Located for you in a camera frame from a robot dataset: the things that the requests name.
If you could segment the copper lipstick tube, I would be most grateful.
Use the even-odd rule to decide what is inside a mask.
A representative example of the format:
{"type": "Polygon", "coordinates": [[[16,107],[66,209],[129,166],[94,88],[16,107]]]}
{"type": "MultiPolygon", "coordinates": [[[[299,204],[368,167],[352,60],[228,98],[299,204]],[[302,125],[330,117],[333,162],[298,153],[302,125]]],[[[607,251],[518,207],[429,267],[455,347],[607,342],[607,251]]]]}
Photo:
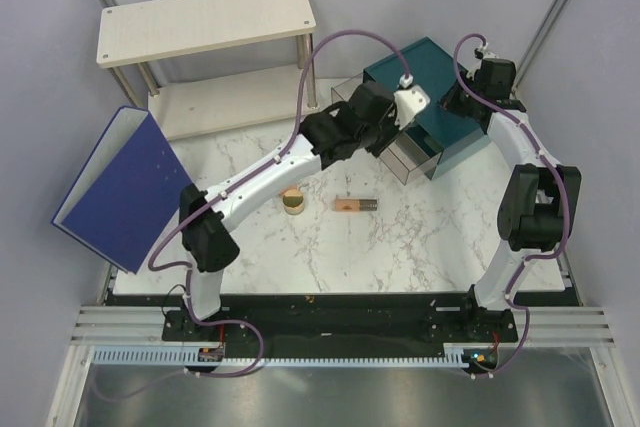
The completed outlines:
{"type": "Polygon", "coordinates": [[[337,212],[373,212],[378,209],[376,199],[337,198],[334,210],[337,212]]]}

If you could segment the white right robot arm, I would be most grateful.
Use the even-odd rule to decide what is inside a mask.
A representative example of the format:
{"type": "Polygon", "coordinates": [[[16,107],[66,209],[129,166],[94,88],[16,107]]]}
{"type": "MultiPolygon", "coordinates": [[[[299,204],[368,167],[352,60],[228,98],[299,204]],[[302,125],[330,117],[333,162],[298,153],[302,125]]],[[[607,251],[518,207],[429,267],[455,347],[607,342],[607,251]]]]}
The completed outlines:
{"type": "Polygon", "coordinates": [[[516,292],[534,261],[558,257],[566,246],[582,176],[549,154],[533,132],[524,105],[512,94],[515,63],[484,48],[476,57],[477,67],[459,72],[439,105],[476,121],[512,172],[497,213],[499,246],[455,318],[469,340],[513,341],[516,292]]]}

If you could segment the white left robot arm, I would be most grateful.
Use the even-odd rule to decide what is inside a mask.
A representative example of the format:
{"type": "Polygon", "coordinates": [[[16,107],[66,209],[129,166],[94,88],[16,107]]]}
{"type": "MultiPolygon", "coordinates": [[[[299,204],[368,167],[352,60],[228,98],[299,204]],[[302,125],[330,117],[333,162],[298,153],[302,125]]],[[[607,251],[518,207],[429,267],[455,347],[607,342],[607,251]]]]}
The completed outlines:
{"type": "Polygon", "coordinates": [[[187,268],[185,329],[208,340],[219,329],[224,269],[239,256],[231,235],[244,219],[289,185],[351,158],[372,154],[400,133],[398,94],[369,81],[346,101],[306,116],[296,135],[265,159],[220,188],[200,191],[193,184],[181,193],[182,247],[193,259],[187,268]]]}

